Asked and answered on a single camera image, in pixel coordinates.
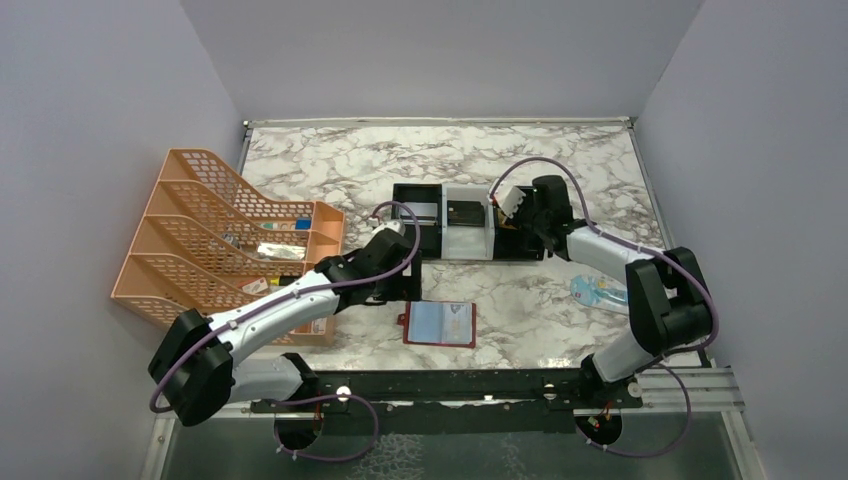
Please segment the red card holder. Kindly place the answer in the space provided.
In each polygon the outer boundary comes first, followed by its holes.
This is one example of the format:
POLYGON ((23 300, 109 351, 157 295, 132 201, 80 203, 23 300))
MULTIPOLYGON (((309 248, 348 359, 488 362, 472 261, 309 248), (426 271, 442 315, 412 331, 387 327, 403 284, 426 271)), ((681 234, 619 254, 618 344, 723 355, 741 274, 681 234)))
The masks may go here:
POLYGON ((405 344, 473 349, 476 314, 472 302, 407 302, 396 323, 405 344))

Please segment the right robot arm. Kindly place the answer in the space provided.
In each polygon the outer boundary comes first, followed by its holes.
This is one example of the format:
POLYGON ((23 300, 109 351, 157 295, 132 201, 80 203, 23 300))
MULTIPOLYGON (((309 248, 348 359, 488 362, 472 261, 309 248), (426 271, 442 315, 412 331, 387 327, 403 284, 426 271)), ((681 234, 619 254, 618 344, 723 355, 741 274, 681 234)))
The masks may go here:
POLYGON ((694 254, 615 240, 575 216, 565 180, 547 175, 493 196, 508 225, 539 240, 550 256, 591 267, 622 283, 629 327, 581 365, 588 381, 612 384, 678 347, 713 334, 716 320, 694 254))

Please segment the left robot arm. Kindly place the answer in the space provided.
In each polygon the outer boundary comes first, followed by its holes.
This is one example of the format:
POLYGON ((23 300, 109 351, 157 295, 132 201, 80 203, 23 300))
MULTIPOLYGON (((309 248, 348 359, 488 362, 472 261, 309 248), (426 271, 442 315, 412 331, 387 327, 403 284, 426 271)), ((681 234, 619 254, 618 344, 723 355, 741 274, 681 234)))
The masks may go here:
POLYGON ((377 230, 364 247, 320 260, 280 291, 211 316, 197 309, 178 314, 148 365, 156 383, 150 411, 173 412, 185 426, 206 421, 247 388, 237 370, 254 352, 301 325, 365 304, 412 262, 420 237, 377 230))

